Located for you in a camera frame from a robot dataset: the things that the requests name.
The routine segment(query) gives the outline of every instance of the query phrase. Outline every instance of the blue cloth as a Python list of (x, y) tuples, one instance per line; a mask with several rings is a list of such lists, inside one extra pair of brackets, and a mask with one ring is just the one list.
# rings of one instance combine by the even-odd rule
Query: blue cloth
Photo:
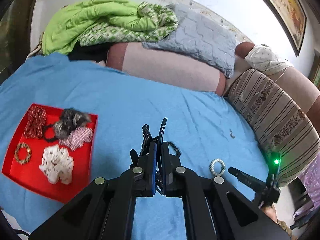
[[(111, 179), (129, 168), (132, 148), (141, 149), (146, 123), (153, 136), (168, 118), (164, 140), (181, 150), (181, 163), (199, 176), (212, 178), (210, 161), (221, 158), (265, 180), (268, 167), (247, 122), (223, 98), (144, 80), (88, 61), (70, 62), (53, 53), (28, 59), (0, 87), (0, 160), (31, 103), (74, 107), (98, 114), (91, 178)], [(254, 192), (225, 173), (247, 198)], [(61, 203), (25, 190), (0, 175), (0, 205), (24, 230), (32, 232)], [(132, 239), (186, 239), (182, 200), (138, 198)]]

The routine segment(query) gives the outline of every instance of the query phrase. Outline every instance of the gray blanket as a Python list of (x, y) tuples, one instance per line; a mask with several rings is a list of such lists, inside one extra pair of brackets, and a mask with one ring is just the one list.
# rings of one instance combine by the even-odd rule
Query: gray blanket
[(218, 68), (233, 76), (236, 38), (229, 30), (185, 5), (168, 5), (179, 18), (176, 31), (158, 42), (143, 42), (146, 49), (178, 52)]

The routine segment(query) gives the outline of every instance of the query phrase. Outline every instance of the black hair tie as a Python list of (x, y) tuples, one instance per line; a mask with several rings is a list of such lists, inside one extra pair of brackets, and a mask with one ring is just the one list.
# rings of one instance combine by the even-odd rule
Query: black hair tie
[(44, 138), (44, 140), (46, 140), (47, 142), (54, 142), (54, 141), (58, 140), (56, 136), (54, 136), (54, 137), (52, 137), (52, 138), (46, 138), (46, 137), (45, 137), (45, 132), (46, 132), (47, 129), (50, 128), (50, 127), (53, 127), (53, 124), (45, 125), (45, 126), (42, 128), (43, 138)]

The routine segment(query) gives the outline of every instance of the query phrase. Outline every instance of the red tray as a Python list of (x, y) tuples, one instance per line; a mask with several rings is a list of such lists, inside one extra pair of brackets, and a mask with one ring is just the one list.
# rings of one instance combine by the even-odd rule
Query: red tray
[[(58, 121), (61, 112), (63, 111), (59, 108), (42, 106), (38, 104), (32, 104), (30, 108), (33, 106), (41, 106), (45, 108), (47, 113), (46, 125)], [(74, 160), (72, 182), (69, 185), (65, 185), (60, 181), (55, 185), (51, 184), (47, 177), (39, 169), (39, 165), (42, 163), (44, 148), (56, 145), (58, 144), (58, 141), (48, 143), (44, 139), (24, 138), (23, 130), (28, 122), (27, 113), (23, 116), (8, 146), (2, 166), (2, 173), (25, 189), (33, 191), (47, 198), (67, 203), (89, 184), (91, 157), (93, 151), (92, 143), (97, 127), (98, 116), (95, 114), (90, 114), (90, 117), (92, 122), (88, 123), (87, 127), (92, 128), (93, 130), (93, 138), (91, 143), (84, 143), (81, 148), (78, 148), (73, 152), (66, 146), (60, 146), (60, 148), (66, 147), (69, 155), (72, 156)], [(49, 128), (46, 132), (46, 137), (51, 138), (53, 136), (53, 129)], [(27, 143), (32, 151), (30, 161), (24, 165), (17, 163), (14, 158), (14, 151), (18, 143), (21, 142)], [(19, 151), (20, 159), (24, 159), (26, 155), (27, 151), (25, 149), (21, 149)]]

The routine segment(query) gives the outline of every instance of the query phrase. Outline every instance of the picture frame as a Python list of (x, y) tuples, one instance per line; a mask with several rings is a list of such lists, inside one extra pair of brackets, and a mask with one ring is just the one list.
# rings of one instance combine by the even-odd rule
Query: picture frame
[(299, 0), (264, 0), (284, 29), (298, 57), (307, 25), (307, 15)]

